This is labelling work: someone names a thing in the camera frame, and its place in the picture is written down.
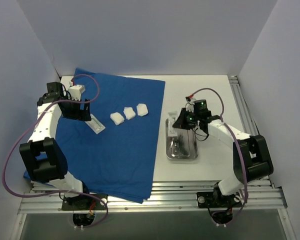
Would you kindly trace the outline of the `suture packet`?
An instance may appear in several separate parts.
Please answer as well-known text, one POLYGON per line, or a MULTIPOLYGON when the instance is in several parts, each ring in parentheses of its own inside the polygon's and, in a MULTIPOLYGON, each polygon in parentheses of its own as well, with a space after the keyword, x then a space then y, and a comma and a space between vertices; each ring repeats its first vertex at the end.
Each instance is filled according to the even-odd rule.
POLYGON ((106 127, 92 113, 90 114, 90 117, 91 120, 86 121, 85 123, 93 130, 96 135, 106 129, 106 127))
POLYGON ((178 112, 177 111, 171 111, 168 113, 168 137, 174 138, 177 137, 178 134, 176 130, 174 129, 173 125, 176 122, 178 118, 178 112))

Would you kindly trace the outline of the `steel tweezers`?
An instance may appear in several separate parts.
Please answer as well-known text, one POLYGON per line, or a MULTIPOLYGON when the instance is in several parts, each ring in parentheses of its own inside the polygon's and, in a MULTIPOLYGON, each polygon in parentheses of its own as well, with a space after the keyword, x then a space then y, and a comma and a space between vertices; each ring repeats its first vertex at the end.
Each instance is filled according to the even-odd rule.
POLYGON ((180 153, 179 141, 176 137, 168 137, 167 140, 167 152, 172 156, 176 157, 180 153))

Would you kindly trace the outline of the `steel instrument tray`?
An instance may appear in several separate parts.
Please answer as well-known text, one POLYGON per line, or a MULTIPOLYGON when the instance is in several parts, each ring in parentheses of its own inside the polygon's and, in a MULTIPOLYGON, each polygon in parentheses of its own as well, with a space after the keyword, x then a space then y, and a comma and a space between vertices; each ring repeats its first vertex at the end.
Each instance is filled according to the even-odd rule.
POLYGON ((176 129, 176 138, 179 143, 179 155, 176 157, 168 153, 168 118, 165 120, 165 152, 170 161, 190 162, 194 161, 199 153, 195 134, 191 130, 176 129))

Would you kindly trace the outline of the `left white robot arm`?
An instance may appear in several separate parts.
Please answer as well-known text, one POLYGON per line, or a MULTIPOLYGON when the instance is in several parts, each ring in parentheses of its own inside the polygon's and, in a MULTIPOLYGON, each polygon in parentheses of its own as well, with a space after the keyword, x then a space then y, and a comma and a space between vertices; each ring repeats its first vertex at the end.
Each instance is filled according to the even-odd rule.
POLYGON ((90 105, 79 101, 85 91, 83 85, 65 87, 60 82, 47 84, 47 93, 37 101, 37 119, 28 142, 19 146, 19 153, 32 181, 49 184, 65 191, 67 198, 80 210, 90 206, 87 186, 68 171, 66 156, 56 141, 59 119, 89 121, 90 105))

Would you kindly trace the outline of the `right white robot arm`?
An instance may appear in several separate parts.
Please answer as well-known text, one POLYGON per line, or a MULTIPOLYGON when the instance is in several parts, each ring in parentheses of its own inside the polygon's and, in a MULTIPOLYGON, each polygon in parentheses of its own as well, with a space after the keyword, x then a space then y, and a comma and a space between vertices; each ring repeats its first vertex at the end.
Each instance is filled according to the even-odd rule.
POLYGON ((212 193, 213 203, 224 206, 230 201, 230 195, 241 189, 247 192, 249 182, 267 177, 274 172, 266 139, 258 134, 242 132, 225 123, 219 115, 211 111, 195 114, 182 108, 174 124, 175 129, 193 130, 199 127, 210 137, 214 137, 232 149, 232 173, 216 184, 212 193))

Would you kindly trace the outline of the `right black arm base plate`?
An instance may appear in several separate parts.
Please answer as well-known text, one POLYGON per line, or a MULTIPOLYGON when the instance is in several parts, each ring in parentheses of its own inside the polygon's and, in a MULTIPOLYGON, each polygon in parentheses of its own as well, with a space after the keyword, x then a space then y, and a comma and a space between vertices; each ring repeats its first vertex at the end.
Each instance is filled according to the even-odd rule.
POLYGON ((241 207, 242 200, 238 194, 216 196, 212 191, 196 193, 197 206, 200 209, 241 207))

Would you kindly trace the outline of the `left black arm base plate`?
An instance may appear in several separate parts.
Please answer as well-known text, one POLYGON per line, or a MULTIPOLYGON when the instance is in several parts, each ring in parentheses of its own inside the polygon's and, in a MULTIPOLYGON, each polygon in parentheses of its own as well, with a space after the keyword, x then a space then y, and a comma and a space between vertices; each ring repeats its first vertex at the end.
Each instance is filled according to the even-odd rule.
POLYGON ((61 209, 63 211, 87 211, 87 210, 105 210, 106 206, 104 203, 108 201, 108 195, 106 194, 92 194, 99 198, 103 202, 96 200, 85 195, 78 195, 75 197, 65 197, 59 193, 59 198, 62 200, 61 209))

